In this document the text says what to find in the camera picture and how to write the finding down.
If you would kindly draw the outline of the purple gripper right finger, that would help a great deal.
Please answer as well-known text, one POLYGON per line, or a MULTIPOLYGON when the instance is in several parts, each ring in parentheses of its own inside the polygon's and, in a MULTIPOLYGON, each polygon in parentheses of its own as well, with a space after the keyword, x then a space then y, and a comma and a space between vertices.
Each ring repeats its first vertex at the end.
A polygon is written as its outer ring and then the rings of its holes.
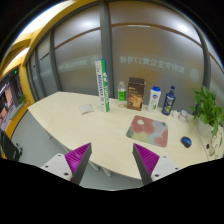
POLYGON ((159 156, 136 143, 133 144, 133 156, 143 185, 148 185, 179 170, 168 156, 159 156))

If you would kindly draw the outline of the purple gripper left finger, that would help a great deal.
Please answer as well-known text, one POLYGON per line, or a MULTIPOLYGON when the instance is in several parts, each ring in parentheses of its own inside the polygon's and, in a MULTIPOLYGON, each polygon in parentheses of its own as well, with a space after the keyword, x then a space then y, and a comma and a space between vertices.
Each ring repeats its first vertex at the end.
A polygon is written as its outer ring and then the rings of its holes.
POLYGON ((79 185, 91 154, 91 144, 87 143, 65 155, 56 154, 42 166, 42 169, 79 185))

